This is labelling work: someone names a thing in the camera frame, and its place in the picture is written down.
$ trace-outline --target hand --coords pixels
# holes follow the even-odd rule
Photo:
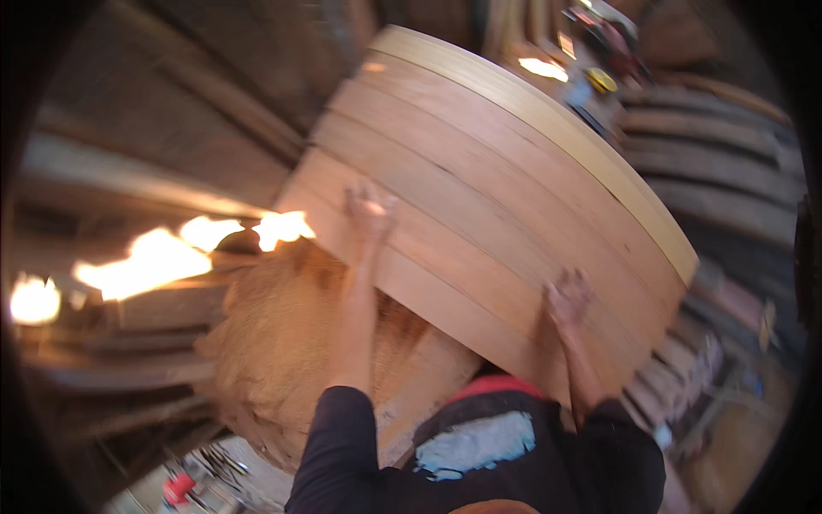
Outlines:
[[[593,289],[588,282],[588,274],[582,270],[576,270],[573,274],[564,270],[555,285],[549,282],[543,287],[545,313],[559,331],[578,328],[592,298]]]
[[[394,226],[397,197],[388,197],[380,203],[374,187],[366,179],[345,188],[345,197],[354,236],[364,250],[375,252],[388,239]]]

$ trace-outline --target black t-shirt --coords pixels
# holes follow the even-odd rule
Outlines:
[[[470,396],[447,405],[419,428],[414,436],[417,454],[402,470],[380,470],[371,401],[357,389],[332,387],[317,404],[285,510],[419,514],[450,512],[501,498],[526,503],[539,512],[655,514],[665,484],[662,453],[620,403],[599,404],[576,434],[562,428],[559,413],[555,401],[541,401],[521,391]],[[483,453],[500,442],[501,424],[520,435],[524,427],[524,443],[509,444],[502,451],[510,455],[493,464],[432,473],[432,466],[420,461],[428,462],[432,455],[436,461],[438,452],[447,454],[442,448],[466,441],[475,445],[474,454]],[[455,433],[466,435],[455,443]],[[420,451],[422,445],[426,451]]]

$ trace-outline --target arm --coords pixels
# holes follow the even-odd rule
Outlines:
[[[317,402],[285,511],[369,512],[379,472],[371,393],[376,325],[374,268],[394,223],[396,198],[380,204],[369,184],[346,190],[353,222],[353,259],[345,276],[328,382]]]
[[[566,355],[571,410],[576,428],[581,430],[594,407],[605,399],[603,383],[580,337],[580,324],[588,312],[593,291],[583,271],[563,271],[556,284],[546,285],[544,295],[546,314]]]
[[[582,271],[567,272],[545,287],[553,321],[568,362],[571,409],[591,480],[610,512],[656,512],[665,470],[656,443],[640,430],[619,401],[608,399],[580,338],[580,324],[593,297]]]
[[[345,276],[336,336],[329,344],[326,387],[354,387],[370,396],[375,263],[394,224],[397,199],[390,197],[381,205],[368,182],[346,189],[346,197],[353,222],[353,259]]]

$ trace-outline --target yellow tape measure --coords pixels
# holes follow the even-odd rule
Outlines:
[[[604,95],[609,91],[613,92],[618,89],[616,82],[611,78],[611,76],[598,67],[590,68],[585,76],[588,77],[588,82],[591,83],[591,86],[593,86],[593,88],[597,90],[600,95]]]

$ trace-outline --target person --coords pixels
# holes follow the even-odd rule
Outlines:
[[[576,433],[561,407],[504,374],[478,377],[414,436],[402,467],[379,469],[371,357],[373,281],[395,222],[396,198],[380,203],[369,183],[347,191],[353,260],[339,330],[330,341],[327,388],[316,406],[285,511],[656,513],[665,471],[654,440],[608,398],[578,329],[593,292],[582,271],[544,290],[559,335]]]

